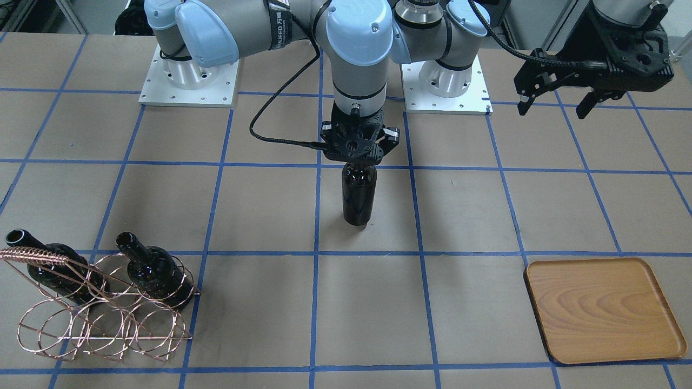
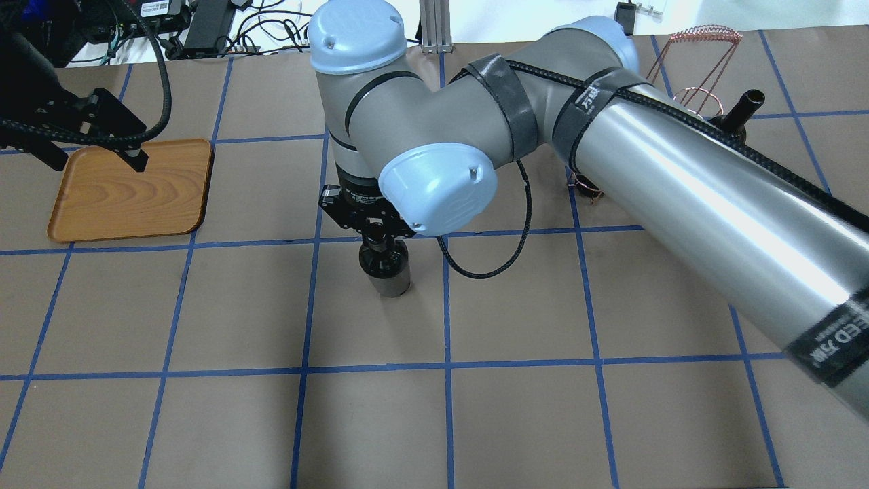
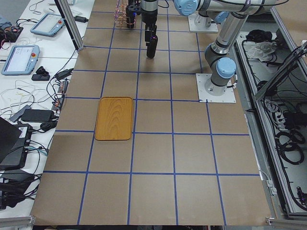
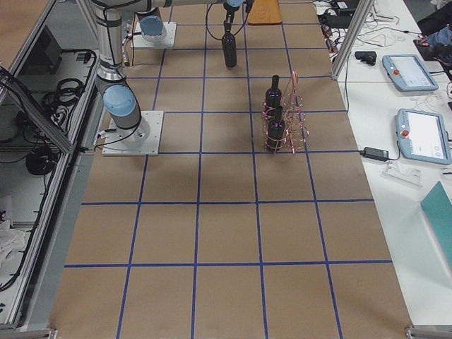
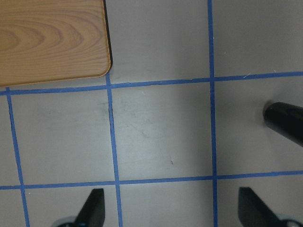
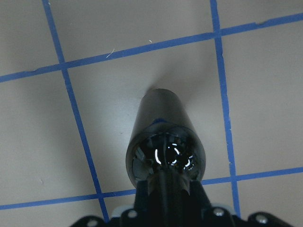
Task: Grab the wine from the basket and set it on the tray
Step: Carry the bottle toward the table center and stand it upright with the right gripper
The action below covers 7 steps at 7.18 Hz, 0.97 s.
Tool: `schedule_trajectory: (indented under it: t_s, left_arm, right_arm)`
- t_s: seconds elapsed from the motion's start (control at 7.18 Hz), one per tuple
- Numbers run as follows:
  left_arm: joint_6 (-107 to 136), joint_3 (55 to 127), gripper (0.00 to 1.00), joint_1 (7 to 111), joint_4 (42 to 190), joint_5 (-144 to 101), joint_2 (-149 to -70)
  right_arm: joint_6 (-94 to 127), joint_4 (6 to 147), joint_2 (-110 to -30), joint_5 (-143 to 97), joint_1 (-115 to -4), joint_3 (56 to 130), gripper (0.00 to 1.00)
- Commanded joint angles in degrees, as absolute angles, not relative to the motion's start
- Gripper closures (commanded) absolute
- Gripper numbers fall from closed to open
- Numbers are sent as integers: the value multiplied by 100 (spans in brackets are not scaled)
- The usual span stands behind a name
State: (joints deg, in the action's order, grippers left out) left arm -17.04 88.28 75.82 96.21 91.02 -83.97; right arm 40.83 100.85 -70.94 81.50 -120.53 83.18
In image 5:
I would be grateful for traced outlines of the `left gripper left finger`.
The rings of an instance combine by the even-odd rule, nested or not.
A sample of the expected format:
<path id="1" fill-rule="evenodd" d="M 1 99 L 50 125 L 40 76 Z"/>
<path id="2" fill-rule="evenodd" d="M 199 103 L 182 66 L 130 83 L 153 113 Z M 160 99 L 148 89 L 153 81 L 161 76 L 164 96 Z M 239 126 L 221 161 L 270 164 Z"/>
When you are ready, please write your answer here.
<path id="1" fill-rule="evenodd" d="M 92 189 L 73 221 L 56 221 L 54 227 L 102 227 L 105 223 L 104 189 Z"/>

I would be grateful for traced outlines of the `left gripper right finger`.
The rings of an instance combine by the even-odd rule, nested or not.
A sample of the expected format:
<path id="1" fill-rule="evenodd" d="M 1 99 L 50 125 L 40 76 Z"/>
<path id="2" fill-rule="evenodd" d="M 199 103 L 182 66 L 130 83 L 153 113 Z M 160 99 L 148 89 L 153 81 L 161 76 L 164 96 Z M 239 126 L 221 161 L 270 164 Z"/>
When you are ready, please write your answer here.
<path id="1" fill-rule="evenodd" d="M 238 190 L 238 218 L 244 227 L 301 227 L 293 218 L 280 218 L 250 187 Z"/>

